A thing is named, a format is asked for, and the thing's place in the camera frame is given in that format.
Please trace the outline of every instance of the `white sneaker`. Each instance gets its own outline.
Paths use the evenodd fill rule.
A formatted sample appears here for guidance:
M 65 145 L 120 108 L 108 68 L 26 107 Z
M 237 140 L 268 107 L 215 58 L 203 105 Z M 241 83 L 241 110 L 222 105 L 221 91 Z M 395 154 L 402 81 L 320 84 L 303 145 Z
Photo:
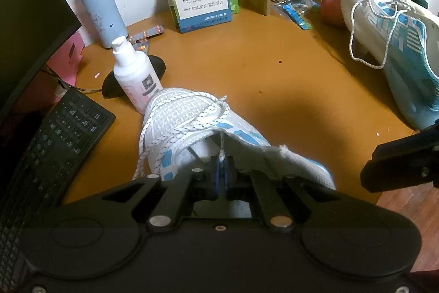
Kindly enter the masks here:
M 439 118 L 439 18 L 409 0 L 341 0 L 341 8 L 351 31 L 352 59 L 384 70 L 413 127 L 434 124 Z M 354 37 L 379 66 L 354 56 Z
M 274 147 L 249 123 L 232 112 L 224 98 L 185 89 L 163 89 L 145 112 L 139 161 L 133 179 L 151 173 L 173 179 L 185 167 L 204 168 L 211 156 L 233 156 L 237 169 L 257 169 L 271 178 L 295 174 L 335 189 L 328 170 L 286 146 Z

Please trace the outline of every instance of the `keyboard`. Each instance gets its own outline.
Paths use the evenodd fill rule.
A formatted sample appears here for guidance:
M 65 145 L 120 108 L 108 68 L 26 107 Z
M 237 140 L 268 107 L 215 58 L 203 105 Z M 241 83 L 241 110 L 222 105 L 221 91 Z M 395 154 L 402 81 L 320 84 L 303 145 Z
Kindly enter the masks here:
M 0 289 L 4 292 L 14 290 L 29 271 L 20 253 L 22 228 L 60 203 L 115 118 L 70 88 L 30 141 L 0 200 Z

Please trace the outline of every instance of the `sneaker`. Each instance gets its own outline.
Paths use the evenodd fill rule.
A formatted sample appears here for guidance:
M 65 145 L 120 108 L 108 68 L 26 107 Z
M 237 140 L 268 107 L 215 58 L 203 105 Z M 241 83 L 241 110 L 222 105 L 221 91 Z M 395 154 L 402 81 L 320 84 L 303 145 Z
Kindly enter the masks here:
M 237 169 L 257 169 L 271 178 L 295 174 L 335 189 L 321 164 L 274 147 L 256 128 L 230 110 L 224 98 L 185 89 L 163 89 L 149 102 L 133 179 L 150 172 L 170 180 L 182 169 L 207 169 L 211 156 L 233 156 Z
M 414 128 L 434 124 L 439 118 L 439 18 L 409 0 L 341 0 L 341 8 L 351 31 L 351 57 L 384 70 L 396 104 Z M 379 66 L 354 56 L 354 37 Z

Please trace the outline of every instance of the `desk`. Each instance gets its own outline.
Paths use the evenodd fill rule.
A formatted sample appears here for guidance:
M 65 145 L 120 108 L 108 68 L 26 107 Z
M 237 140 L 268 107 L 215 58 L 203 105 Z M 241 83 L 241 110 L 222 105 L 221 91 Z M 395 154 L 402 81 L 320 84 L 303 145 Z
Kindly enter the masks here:
M 129 27 L 135 34 L 161 24 L 150 54 L 166 62 L 163 87 L 227 95 L 231 109 L 253 124 L 272 145 L 324 164 L 337 188 L 370 202 L 359 173 L 378 144 L 411 135 L 400 119 L 384 74 L 350 59 L 346 30 L 327 27 L 313 15 L 313 30 L 246 9 L 233 21 L 186 34 L 176 32 L 170 12 Z M 87 46 L 78 86 L 98 88 L 111 71 L 110 50 Z M 142 116 L 125 97 L 89 95 L 116 115 L 90 154 L 64 202 L 131 179 L 138 157 Z

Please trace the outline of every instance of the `white shoelace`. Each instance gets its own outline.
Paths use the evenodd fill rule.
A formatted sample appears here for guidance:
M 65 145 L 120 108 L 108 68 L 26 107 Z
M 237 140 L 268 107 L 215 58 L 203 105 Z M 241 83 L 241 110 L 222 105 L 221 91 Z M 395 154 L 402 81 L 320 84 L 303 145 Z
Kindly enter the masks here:
M 405 8 L 410 8 L 410 9 L 411 9 L 410 5 L 408 5 L 408 4 L 404 3 L 404 2 L 401 2 L 401 1 L 399 1 L 399 0 L 391 0 L 391 1 L 392 1 L 391 4 L 394 4 L 394 5 L 395 5 L 395 9 L 394 9 L 395 13 L 394 13 L 394 15 L 392 15 L 392 16 L 384 16 L 384 15 L 381 15 L 381 14 L 377 14 L 377 13 L 374 11 L 373 7 L 372 7 L 372 1 L 371 1 L 371 0 L 362 0 L 362 1 L 358 1 L 357 3 L 354 4 L 354 6 L 353 6 L 353 8 L 352 8 L 352 11 L 351 11 L 352 31 L 351 31 L 351 38 L 350 38 L 350 41 L 349 41 L 349 53 L 351 54 L 351 57 L 352 57 L 353 60 L 355 60 L 355 61 L 359 61 L 359 62 L 363 63 L 364 65 L 367 65 L 368 67 L 373 68 L 373 69 L 376 69 L 376 70 L 381 70 L 381 69 L 384 67 L 384 65 L 386 64 L 386 61 L 387 61 L 387 54 L 388 54 L 388 52 L 389 52 L 390 41 L 392 40 L 393 32 L 395 31 L 396 26 L 398 25 L 398 19 L 399 19 L 399 16 L 400 16 L 401 14 L 406 13 L 406 12 L 408 11 L 407 9 L 401 9 L 401 10 L 398 10 L 398 5 L 402 5 L 402 6 L 404 6 Z M 365 61 L 365 60 L 363 60 L 363 59 L 359 59 L 358 57 L 355 57 L 354 54 L 353 54 L 353 52 L 352 52 L 352 43 L 353 43 L 353 40 L 354 40 L 354 30 L 355 30 L 354 12 L 355 12 L 355 9 L 356 9 L 360 4 L 363 4 L 363 3 L 367 3 L 367 4 L 369 5 L 370 10 L 372 11 L 372 13 L 373 13 L 375 16 L 377 16 L 378 18 L 381 18 L 381 19 L 394 19 L 394 20 L 395 20 L 395 22 L 394 22 L 394 24 L 393 24 L 393 27 L 392 27 L 392 29 L 390 30 L 389 37 L 388 37 L 388 39 L 387 39 L 387 43 L 386 43 L 386 45 L 385 45 L 385 52 L 384 52 L 384 59 L 383 59 L 383 62 L 382 62 L 382 64 L 379 65 L 379 66 L 373 65 L 373 64 L 368 63 L 367 61 Z
M 213 101 L 212 104 L 210 104 L 208 107 L 206 107 L 194 120 L 192 120 L 190 123 L 185 125 L 181 128 L 171 129 L 168 133 L 163 134 L 159 138 L 152 140 L 151 142 L 144 143 L 145 139 L 145 133 L 148 127 L 151 125 L 152 118 L 154 117 L 155 112 L 165 104 L 168 104 L 170 102 L 174 102 L 183 98 L 193 97 L 193 96 L 202 96 L 207 97 L 210 100 Z M 139 160 L 137 161 L 137 168 L 133 176 L 133 180 L 137 179 L 139 177 L 142 177 L 144 175 L 144 162 L 146 157 L 148 156 L 149 152 L 151 151 L 151 148 L 155 145 L 158 145 L 159 143 L 163 142 L 164 140 L 171 138 L 169 141 L 166 142 L 164 146 L 160 149 L 157 159 L 154 163 L 154 170 L 153 174 L 157 174 L 159 172 L 162 156 L 164 153 L 168 151 L 170 146 L 177 142 L 181 137 L 183 137 L 185 134 L 189 132 L 196 132 L 203 129 L 210 129 L 213 128 L 215 125 L 223 121 L 230 112 L 229 105 L 224 101 L 227 98 L 227 96 L 224 96 L 220 99 L 216 98 L 215 96 L 211 95 L 207 92 L 192 92 L 192 93 L 185 93 L 182 95 L 177 95 L 170 97 L 166 100 L 160 101 L 157 104 L 154 105 L 152 108 L 151 114 L 149 115 L 148 120 L 146 121 L 145 125 L 143 126 L 142 132 L 140 133 L 140 139 L 139 139 Z M 212 113 L 217 111 L 217 105 L 219 105 L 223 109 L 223 114 L 216 119 L 208 122 L 208 123 L 201 123 L 201 119 L 205 118 L 207 115 L 211 115 Z M 219 152 L 219 160 L 223 161 L 225 158 L 225 151 L 224 151 L 224 134 L 223 132 L 220 132 L 221 136 L 221 148 Z

